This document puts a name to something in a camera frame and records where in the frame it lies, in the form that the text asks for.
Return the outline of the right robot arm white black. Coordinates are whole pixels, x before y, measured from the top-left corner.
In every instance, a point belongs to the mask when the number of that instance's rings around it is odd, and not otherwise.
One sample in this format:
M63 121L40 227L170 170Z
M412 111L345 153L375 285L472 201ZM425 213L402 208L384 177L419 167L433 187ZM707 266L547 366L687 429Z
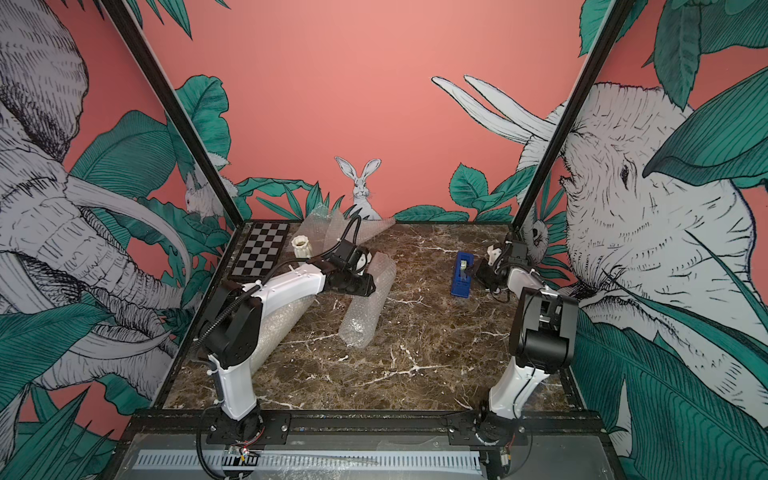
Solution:
M538 385L569 366L575 352L577 301L523 265L526 254L524 243L507 241L500 248L490 246L488 257L473 268L474 278L489 292L504 291L518 300L509 335L511 359L489 392L490 412L509 420L522 416Z

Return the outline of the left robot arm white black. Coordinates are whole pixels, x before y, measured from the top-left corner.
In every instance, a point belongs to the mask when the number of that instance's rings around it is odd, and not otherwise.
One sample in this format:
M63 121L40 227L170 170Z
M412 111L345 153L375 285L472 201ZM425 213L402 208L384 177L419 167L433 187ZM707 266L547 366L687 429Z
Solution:
M369 250L357 243L361 225L360 215L351 216L329 249L283 261L263 278L242 287L202 331L196 345L207 350L218 405L229 419L239 422L259 404L250 362L266 317L296 300L326 291L357 297L375 293L374 277L367 272Z

